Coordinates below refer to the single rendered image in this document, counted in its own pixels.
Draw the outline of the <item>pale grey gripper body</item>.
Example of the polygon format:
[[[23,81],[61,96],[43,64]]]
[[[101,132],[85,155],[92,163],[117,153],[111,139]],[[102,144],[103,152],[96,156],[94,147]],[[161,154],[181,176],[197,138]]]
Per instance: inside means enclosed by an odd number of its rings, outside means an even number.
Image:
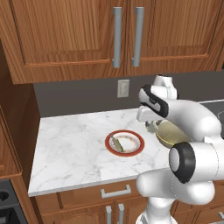
[[[164,120],[162,116],[158,115],[153,110],[145,106],[141,106],[138,108],[136,119],[140,123]]]

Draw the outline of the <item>white garlic bulb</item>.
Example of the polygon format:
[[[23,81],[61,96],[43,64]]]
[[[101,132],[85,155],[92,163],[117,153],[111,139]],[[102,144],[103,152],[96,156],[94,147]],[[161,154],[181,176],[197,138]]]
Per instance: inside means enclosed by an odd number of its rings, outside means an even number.
[[[146,122],[145,127],[150,133],[156,133],[158,131],[158,126],[155,122]]]

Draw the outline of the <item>red rimmed white plate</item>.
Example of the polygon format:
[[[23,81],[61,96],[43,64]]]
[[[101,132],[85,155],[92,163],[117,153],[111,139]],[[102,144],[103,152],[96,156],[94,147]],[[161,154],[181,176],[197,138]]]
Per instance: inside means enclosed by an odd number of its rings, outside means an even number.
[[[119,152],[116,149],[111,136],[119,140],[124,152]],[[132,130],[119,129],[106,136],[105,146],[109,152],[119,157],[133,157],[144,149],[144,139]]]

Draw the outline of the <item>grey green fish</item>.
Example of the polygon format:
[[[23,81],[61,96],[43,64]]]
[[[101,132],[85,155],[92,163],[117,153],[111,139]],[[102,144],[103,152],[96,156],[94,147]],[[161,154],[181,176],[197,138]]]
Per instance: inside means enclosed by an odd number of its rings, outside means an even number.
[[[114,136],[111,136],[114,146],[115,148],[119,151],[119,152],[124,152],[123,147],[121,146],[120,142],[118,139],[116,139]]]

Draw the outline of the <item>yellow green bowl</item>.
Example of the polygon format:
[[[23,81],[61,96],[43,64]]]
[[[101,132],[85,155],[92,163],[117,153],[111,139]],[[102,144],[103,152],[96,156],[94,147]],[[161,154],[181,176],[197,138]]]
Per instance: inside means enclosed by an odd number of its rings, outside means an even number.
[[[192,141],[192,139],[179,127],[166,120],[163,120],[158,125],[156,137],[157,140],[168,149],[170,149],[174,144]]]

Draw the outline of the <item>black hob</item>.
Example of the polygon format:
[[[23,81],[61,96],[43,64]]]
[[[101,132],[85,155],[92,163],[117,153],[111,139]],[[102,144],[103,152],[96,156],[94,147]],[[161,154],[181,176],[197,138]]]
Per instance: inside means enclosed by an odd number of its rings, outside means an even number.
[[[224,124],[224,100],[202,101],[201,104],[210,109]]]

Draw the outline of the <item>wooden base cupboard door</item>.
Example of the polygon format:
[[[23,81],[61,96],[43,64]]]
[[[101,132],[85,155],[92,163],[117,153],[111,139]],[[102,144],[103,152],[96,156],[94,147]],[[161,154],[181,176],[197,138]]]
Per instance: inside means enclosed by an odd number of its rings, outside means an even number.
[[[119,221],[119,204],[124,205],[122,224],[136,224],[138,216],[144,211],[147,206],[147,200],[147,198],[142,196],[117,200],[115,202],[115,207],[113,208],[113,224],[117,224],[117,222]]]
[[[87,206],[43,215],[44,224],[112,224],[107,222],[107,212],[112,212],[112,203],[103,203],[96,206]]]

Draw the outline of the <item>wooden drawer front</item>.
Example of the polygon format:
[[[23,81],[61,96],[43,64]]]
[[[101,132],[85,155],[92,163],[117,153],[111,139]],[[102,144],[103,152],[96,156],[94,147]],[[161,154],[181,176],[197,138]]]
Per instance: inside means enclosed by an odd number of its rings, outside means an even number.
[[[116,197],[109,197],[104,199],[102,197],[102,190],[105,193],[114,193],[126,190],[126,185],[129,185],[131,193],[125,195],[119,195]],[[59,192],[57,194],[59,205],[61,208],[79,207],[89,204],[98,204],[104,201],[113,201],[119,199],[126,199],[129,197],[139,196],[136,188],[136,181],[126,180],[122,182],[110,183],[106,185],[96,185],[91,187],[85,187],[81,189],[75,189],[70,191]]]

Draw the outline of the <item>wooden base cupboard run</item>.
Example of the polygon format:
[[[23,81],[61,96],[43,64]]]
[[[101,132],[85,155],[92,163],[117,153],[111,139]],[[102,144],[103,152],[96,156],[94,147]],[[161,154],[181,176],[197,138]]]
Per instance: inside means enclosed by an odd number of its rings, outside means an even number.
[[[171,216],[178,224],[210,224],[224,221],[219,213],[224,215],[224,180],[214,181],[215,196],[204,206],[189,205],[175,200],[171,206]]]

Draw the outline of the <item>tall wooden cupboard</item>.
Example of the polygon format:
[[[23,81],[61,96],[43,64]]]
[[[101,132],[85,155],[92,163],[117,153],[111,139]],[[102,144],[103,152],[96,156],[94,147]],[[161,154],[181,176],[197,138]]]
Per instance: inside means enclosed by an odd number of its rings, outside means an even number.
[[[32,84],[14,85],[0,40],[0,179],[9,179],[28,224],[39,224],[28,188],[40,114]]]

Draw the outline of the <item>black oven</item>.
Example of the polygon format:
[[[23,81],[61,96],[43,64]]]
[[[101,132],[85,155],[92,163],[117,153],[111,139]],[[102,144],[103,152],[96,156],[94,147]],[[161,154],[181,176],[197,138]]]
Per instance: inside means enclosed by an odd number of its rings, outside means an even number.
[[[0,224],[21,224],[17,196],[9,179],[0,180]]]

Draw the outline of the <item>beige wall socket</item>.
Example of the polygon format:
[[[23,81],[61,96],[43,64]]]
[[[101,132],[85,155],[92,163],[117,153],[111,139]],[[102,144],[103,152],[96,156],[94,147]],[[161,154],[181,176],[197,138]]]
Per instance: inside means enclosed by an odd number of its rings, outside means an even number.
[[[130,81],[129,80],[119,80],[117,86],[117,97],[123,98],[129,96]]]

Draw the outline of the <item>wooden wall cupboard door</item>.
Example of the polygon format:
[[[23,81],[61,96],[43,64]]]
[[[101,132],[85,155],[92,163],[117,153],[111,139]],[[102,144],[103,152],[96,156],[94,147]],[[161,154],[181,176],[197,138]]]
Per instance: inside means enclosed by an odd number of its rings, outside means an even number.
[[[140,66],[135,49],[136,7],[144,7]],[[224,46],[224,0],[128,0],[128,76],[219,70]]]
[[[113,9],[127,0],[0,0],[0,39],[15,84],[123,76]]]

